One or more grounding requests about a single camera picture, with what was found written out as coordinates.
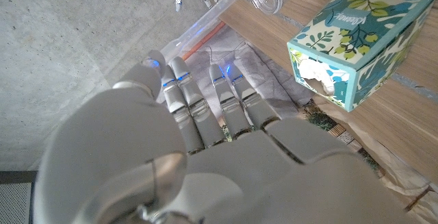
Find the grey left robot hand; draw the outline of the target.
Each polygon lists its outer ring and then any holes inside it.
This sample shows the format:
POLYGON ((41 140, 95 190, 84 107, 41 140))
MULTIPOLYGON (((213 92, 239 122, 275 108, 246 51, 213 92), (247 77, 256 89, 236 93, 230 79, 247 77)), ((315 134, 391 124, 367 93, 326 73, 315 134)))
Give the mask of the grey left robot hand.
POLYGON ((44 153, 35 223, 412 223, 358 153, 282 119, 234 66, 212 82, 158 51, 84 103, 44 153))

